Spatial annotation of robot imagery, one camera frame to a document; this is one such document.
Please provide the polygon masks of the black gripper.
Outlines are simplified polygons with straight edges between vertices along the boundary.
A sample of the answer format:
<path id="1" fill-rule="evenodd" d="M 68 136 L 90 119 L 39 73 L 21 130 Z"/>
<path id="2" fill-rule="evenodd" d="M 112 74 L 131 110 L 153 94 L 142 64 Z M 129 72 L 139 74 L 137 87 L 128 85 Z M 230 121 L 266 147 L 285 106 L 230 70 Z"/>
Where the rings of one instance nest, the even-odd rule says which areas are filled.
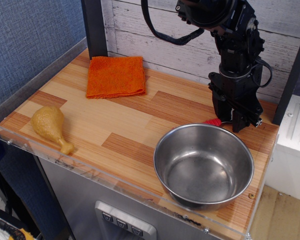
<path id="1" fill-rule="evenodd" d="M 232 122 L 234 133 L 250 125 L 257 128 L 263 122 L 260 117 L 263 108 L 256 96 L 262 71 L 262 65 L 255 63 L 243 72 L 227 71 L 220 66 L 218 73 L 208 75 L 215 115 L 221 122 Z"/>

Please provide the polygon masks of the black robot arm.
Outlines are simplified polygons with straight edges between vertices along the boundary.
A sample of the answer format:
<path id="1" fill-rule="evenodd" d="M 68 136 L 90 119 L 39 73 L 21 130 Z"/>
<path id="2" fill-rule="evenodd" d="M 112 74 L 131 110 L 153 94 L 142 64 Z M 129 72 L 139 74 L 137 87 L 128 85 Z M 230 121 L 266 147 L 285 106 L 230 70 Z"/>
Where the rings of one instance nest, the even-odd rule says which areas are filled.
<path id="1" fill-rule="evenodd" d="M 231 122 L 235 133 L 262 123 L 263 108 L 257 99 L 265 63 L 259 57 L 264 40 L 255 11 L 246 0 L 180 0 L 176 11 L 189 25 L 209 31 L 220 64 L 209 73 L 209 89 L 216 116 Z"/>

